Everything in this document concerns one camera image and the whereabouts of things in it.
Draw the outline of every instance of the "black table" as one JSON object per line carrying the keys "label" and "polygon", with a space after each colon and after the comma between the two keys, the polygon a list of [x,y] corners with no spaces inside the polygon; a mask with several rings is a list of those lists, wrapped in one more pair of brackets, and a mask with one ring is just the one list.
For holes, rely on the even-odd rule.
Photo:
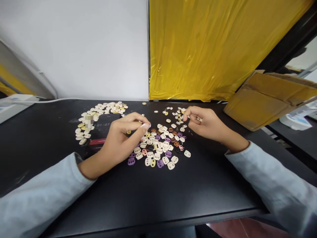
{"label": "black table", "polygon": [[317,122],[309,117],[306,119],[313,127],[304,131],[295,131],[279,120],[266,127],[290,146],[298,149],[300,153],[296,153],[297,158],[317,172]]}
{"label": "black table", "polygon": [[[36,104],[0,125],[2,132],[0,193],[14,188],[85,147],[75,140],[78,118],[96,100],[67,100]],[[300,177],[317,185],[317,176],[262,130],[250,132],[223,113],[224,105],[126,101],[127,113],[144,113],[152,128],[175,122],[172,112],[189,105],[212,108],[220,119],[248,140],[275,156]],[[169,115],[162,111],[173,107]],[[110,114],[109,120],[120,115]],[[174,170],[144,165],[144,159],[128,166],[122,162],[101,176],[46,230],[43,237],[108,237],[143,233],[161,228],[215,222],[266,213],[260,197],[224,157],[226,148],[186,129],[184,146],[191,158],[179,155]]]}

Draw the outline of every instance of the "long sleeve shirt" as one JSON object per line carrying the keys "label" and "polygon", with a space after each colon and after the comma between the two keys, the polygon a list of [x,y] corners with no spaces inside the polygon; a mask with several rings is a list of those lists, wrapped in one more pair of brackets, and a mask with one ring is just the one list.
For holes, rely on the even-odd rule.
{"label": "long sleeve shirt", "polygon": [[[286,169],[254,143],[227,159],[294,237],[317,237],[317,188]],[[38,237],[94,181],[72,153],[0,199],[0,237]]]}

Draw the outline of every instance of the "red object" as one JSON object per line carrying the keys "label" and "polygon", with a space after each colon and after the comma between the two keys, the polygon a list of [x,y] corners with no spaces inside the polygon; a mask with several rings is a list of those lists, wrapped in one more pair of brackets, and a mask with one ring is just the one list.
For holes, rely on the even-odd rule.
{"label": "red object", "polygon": [[106,141],[106,138],[103,139],[95,139],[89,142],[89,145],[95,145],[95,144],[103,144]]}

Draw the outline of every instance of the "person's right hand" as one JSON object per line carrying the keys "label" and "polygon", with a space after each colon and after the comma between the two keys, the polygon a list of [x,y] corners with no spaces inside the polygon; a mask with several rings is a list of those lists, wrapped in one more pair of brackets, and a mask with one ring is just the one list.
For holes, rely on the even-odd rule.
{"label": "person's right hand", "polygon": [[243,151],[249,146],[249,141],[227,127],[209,108],[190,106],[183,115],[184,122],[187,121],[188,116],[190,129],[200,136],[224,144],[232,153]]}
{"label": "person's right hand", "polygon": [[205,138],[222,143],[230,132],[230,129],[209,108],[190,106],[183,115],[184,122],[187,121],[187,116],[191,119],[188,127]]}

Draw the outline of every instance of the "white device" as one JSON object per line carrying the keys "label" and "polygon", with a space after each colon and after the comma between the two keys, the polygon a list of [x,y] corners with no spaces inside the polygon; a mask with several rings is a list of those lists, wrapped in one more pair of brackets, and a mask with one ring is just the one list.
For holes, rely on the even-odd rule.
{"label": "white device", "polygon": [[317,101],[310,102],[286,114],[280,118],[280,122],[293,130],[303,131],[312,127],[305,119],[305,116],[312,113],[317,113]]}
{"label": "white device", "polygon": [[35,96],[28,94],[13,94],[0,99],[0,124],[33,105],[34,103],[30,103],[31,101],[36,102],[38,100]]}

